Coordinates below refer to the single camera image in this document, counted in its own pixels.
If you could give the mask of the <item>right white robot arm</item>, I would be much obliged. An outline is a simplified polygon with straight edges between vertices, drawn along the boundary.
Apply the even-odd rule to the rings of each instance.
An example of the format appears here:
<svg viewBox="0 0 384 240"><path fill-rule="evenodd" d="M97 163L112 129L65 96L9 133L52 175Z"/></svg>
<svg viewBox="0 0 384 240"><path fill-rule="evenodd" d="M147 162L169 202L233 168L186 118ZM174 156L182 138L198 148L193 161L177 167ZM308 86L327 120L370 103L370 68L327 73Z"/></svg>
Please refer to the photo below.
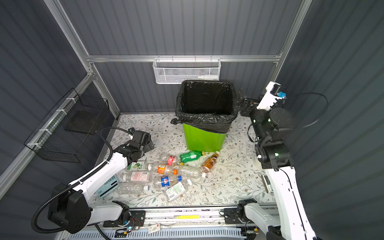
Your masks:
<svg viewBox="0 0 384 240"><path fill-rule="evenodd" d="M251 104L245 111L255 131L256 159L272 187L278 217L270 215L260 204L247 200L239 204L243 221L253 222L268 240L316 240L318 237L306 215L290 162L290 151L282 135L293 130L292 115L272 103Z"/></svg>

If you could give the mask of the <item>clear ribbed empty bottle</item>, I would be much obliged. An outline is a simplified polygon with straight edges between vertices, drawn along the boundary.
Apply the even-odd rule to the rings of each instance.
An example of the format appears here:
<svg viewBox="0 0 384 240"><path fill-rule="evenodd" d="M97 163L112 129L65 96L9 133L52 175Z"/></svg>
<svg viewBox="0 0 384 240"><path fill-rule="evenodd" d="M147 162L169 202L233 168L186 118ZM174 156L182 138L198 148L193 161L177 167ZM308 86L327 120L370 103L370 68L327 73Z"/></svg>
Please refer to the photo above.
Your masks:
<svg viewBox="0 0 384 240"><path fill-rule="evenodd" d="M122 183L116 188L119 195L141 195L150 190L149 184Z"/></svg>

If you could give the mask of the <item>white tag on rail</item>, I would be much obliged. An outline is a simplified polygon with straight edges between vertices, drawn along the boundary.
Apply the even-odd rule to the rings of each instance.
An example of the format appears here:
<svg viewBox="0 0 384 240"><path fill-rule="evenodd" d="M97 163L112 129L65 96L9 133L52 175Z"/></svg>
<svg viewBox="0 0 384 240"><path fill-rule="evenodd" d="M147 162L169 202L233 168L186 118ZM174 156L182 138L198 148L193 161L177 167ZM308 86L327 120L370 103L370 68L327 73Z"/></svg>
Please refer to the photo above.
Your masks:
<svg viewBox="0 0 384 240"><path fill-rule="evenodd" d="M148 226L148 232L149 234L153 234L156 232L159 232L161 230L161 225L160 224L153 224Z"/></svg>

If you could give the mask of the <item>clear bottle white green label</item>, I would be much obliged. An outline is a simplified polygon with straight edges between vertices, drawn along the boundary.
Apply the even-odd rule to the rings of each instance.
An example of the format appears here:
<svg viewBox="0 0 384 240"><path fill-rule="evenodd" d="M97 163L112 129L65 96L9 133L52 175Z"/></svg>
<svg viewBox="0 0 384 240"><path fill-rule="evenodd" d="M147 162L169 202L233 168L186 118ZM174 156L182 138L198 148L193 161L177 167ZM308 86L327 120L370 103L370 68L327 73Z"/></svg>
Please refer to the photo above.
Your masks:
<svg viewBox="0 0 384 240"><path fill-rule="evenodd" d="M185 194L190 186L192 186L192 181L190 179L186 179L169 187L164 193L167 200L171 202Z"/></svg>

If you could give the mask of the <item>green plastic waste bin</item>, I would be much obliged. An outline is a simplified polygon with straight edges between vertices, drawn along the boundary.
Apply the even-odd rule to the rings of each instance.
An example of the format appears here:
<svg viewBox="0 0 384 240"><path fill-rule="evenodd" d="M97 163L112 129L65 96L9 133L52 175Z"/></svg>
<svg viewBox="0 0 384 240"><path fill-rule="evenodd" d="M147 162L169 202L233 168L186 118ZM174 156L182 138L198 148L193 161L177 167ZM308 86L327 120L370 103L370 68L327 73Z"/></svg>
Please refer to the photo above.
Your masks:
<svg viewBox="0 0 384 240"><path fill-rule="evenodd" d="M226 134L207 132L187 124L183 124L183 129L189 151L220 151L226 138Z"/></svg>

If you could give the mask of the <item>grey stapler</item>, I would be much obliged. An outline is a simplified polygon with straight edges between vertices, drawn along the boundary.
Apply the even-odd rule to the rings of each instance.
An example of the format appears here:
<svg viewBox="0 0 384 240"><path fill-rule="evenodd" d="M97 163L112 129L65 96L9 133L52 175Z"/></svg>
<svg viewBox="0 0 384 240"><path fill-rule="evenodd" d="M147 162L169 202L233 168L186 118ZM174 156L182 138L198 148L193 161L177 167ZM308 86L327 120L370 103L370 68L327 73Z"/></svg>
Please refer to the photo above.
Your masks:
<svg viewBox="0 0 384 240"><path fill-rule="evenodd" d="M264 187L265 187L267 194L273 193L272 185L271 185L271 182L270 182L268 176L262 175L261 178L262 178L262 181L263 181L263 184L264 184Z"/></svg>

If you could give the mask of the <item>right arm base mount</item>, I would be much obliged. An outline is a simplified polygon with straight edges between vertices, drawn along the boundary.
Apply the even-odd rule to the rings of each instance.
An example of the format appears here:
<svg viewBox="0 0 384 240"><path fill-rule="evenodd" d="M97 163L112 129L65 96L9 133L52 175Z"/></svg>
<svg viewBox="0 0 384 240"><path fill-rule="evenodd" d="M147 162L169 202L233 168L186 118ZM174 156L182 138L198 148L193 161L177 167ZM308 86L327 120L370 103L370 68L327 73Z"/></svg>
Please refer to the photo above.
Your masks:
<svg viewBox="0 0 384 240"><path fill-rule="evenodd" d="M245 224L247 222L246 219L241 218L241 215L239 214L237 208L224 208L223 209L223 216L225 219L225 223L227 225Z"/></svg>

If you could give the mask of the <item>Pepsi label clear bottle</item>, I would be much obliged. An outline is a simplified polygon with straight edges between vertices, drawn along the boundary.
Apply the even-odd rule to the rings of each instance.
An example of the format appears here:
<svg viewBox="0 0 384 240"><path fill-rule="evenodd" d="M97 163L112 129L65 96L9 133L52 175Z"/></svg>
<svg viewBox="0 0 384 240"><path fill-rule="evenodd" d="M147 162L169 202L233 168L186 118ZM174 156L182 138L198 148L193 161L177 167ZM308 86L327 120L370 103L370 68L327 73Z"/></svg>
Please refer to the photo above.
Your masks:
<svg viewBox="0 0 384 240"><path fill-rule="evenodd" d="M159 176L155 177L153 185L155 189L164 190L168 187L172 187L178 182L182 181L183 178L180 175L172 175L172 176Z"/></svg>

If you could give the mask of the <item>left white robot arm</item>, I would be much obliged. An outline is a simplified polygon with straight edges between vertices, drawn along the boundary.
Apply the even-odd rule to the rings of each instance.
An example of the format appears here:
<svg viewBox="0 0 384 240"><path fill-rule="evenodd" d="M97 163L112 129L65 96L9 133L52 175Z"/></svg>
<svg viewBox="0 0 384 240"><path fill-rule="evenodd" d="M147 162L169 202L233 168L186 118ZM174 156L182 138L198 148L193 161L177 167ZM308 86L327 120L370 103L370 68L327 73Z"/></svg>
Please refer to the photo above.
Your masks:
<svg viewBox="0 0 384 240"><path fill-rule="evenodd" d="M130 164L137 162L145 153L155 147L151 135L147 132L130 128L126 133L132 139L113 148L106 142L109 156L94 169L68 185L58 185L46 204L48 220L58 226L55 232L77 233L88 225L105 221L119 221L123 225L130 222L130 208L119 201L106 206L92 207L91 197L115 174Z"/></svg>

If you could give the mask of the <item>clear bottle green lime label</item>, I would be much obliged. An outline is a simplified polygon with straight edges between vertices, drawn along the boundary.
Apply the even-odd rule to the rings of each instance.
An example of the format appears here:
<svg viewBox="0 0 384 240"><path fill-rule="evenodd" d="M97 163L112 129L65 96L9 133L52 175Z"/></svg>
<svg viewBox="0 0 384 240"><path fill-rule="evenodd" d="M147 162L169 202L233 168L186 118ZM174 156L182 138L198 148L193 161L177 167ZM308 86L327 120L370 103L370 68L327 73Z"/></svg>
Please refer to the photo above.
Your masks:
<svg viewBox="0 0 384 240"><path fill-rule="evenodd" d="M126 172L131 172L131 171L145 171L148 169L148 163L139 161L139 162L133 162L130 165L128 165L125 168Z"/></svg>

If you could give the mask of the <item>brown Nescafe bottle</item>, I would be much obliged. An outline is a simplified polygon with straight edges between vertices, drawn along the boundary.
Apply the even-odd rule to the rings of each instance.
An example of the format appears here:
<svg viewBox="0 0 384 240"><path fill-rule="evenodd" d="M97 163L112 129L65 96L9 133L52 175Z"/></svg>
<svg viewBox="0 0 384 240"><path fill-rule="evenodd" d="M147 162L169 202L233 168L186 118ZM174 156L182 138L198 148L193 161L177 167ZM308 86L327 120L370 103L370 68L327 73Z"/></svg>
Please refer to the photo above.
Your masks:
<svg viewBox="0 0 384 240"><path fill-rule="evenodd" d="M202 171L204 173L209 173L213 169L214 165L217 163L220 152L216 151L212 156L205 160L202 164Z"/></svg>

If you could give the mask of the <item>green bottle yellow cap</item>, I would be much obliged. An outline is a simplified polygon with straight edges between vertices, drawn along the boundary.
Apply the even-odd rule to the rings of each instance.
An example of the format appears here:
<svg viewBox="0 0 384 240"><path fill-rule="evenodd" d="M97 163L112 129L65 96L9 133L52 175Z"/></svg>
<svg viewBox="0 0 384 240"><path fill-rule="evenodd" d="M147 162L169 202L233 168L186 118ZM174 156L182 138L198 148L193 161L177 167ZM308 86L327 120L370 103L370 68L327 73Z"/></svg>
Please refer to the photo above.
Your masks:
<svg viewBox="0 0 384 240"><path fill-rule="evenodd" d="M206 154L204 151L190 151L190 152L181 154L180 159L183 164L186 164L188 162L198 160L200 157L205 155Z"/></svg>

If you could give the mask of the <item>clear bottle pink label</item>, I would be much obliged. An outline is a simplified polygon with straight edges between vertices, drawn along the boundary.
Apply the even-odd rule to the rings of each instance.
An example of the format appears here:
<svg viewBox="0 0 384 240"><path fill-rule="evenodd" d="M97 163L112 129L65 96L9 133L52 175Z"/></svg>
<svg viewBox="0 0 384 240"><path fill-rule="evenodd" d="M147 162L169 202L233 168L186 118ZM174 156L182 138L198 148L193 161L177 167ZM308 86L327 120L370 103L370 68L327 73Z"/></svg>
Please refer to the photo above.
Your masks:
<svg viewBox="0 0 384 240"><path fill-rule="evenodd" d="M151 173L147 171L136 171L125 173L121 176L121 182L132 182L132 183L149 183L151 180Z"/></svg>

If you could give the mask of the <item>clear bottle red label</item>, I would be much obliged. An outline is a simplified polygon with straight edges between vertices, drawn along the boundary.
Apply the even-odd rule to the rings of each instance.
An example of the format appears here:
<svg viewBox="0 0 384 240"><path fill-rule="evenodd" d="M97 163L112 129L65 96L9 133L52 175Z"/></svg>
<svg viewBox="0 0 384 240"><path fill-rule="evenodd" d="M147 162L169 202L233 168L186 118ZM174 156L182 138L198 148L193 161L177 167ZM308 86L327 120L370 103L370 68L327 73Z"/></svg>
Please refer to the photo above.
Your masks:
<svg viewBox="0 0 384 240"><path fill-rule="evenodd" d="M161 153L160 154L160 162L167 164L172 167L176 167L180 165L181 160L179 157L171 155L169 153Z"/></svg>

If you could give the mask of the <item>clear bottle orange cap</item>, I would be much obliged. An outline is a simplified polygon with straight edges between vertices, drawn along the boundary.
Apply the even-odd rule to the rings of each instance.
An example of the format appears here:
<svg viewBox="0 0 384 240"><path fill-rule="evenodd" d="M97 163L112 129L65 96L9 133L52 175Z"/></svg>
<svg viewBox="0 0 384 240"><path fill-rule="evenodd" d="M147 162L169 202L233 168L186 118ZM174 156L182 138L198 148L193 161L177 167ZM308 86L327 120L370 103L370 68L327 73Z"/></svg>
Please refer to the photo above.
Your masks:
<svg viewBox="0 0 384 240"><path fill-rule="evenodd" d="M166 164L148 164L148 170L155 175L177 175L178 169Z"/></svg>

